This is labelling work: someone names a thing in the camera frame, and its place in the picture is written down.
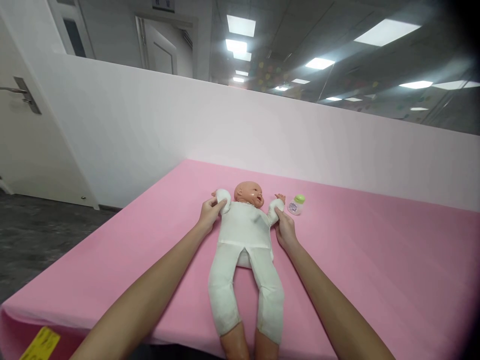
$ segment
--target door handle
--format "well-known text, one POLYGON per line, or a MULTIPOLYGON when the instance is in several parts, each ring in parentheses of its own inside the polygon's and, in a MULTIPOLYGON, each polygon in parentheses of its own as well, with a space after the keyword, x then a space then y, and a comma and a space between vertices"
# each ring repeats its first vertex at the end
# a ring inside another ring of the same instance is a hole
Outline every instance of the door handle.
POLYGON ((16 76, 14 76, 13 79, 15 80, 19 88, 0 86, 0 90, 6 90, 16 94, 23 94, 22 101, 28 104, 28 106, 30 107, 30 110, 35 114, 42 115, 42 112, 37 106, 37 103, 35 102, 32 94, 30 93, 29 88, 27 87, 27 84, 25 83, 24 79, 16 76))
POLYGON ((22 89, 17 89, 17 88, 14 88, 14 87, 4 87, 4 86, 0 86, 0 90, 7 90, 11 93, 17 93, 17 94, 26 94, 28 93, 27 90, 22 90, 22 89))

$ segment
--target human hand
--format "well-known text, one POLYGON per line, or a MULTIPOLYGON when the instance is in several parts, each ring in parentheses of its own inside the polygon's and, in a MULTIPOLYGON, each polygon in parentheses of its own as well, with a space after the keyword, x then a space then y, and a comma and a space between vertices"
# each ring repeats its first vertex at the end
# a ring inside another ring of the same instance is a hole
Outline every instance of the human hand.
POLYGON ((275 224, 276 238, 281 247, 288 251, 299 244, 295 234, 295 222, 278 207, 275 207, 275 212, 278 215, 278 222, 275 224))
POLYGON ((283 203, 285 204, 285 195, 283 195, 283 194, 275 194, 275 196, 276 196, 277 199, 282 200, 283 203))
POLYGON ((223 199, 217 203, 216 197, 205 201, 201 205, 200 218, 198 219, 197 225, 205 229, 207 234, 212 231, 214 222, 217 220, 220 210, 226 203, 227 199, 223 199))

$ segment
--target yellow sticker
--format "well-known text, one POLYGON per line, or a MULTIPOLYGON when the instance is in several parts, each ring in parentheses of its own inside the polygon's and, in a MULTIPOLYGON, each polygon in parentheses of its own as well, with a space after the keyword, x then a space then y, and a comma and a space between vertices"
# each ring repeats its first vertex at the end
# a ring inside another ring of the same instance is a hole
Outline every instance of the yellow sticker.
POLYGON ((42 327, 20 360, 48 360, 59 340, 60 335, 47 326, 42 327))

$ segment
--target doll head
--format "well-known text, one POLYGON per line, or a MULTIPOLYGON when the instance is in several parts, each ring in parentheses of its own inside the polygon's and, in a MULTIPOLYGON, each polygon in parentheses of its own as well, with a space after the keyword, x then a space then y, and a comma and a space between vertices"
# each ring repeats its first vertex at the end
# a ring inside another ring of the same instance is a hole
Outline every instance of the doll head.
POLYGON ((257 209, 260 209, 264 204, 262 188, 253 181, 244 181, 239 183, 235 188, 233 197, 235 198, 235 201, 241 203, 250 203, 257 209))

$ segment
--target gray floor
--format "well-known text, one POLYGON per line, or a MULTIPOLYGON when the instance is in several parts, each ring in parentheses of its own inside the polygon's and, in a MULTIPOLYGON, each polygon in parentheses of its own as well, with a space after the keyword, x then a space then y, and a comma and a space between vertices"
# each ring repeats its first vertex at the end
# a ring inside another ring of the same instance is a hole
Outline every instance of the gray floor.
POLYGON ((0 304, 114 215, 0 190, 0 304))

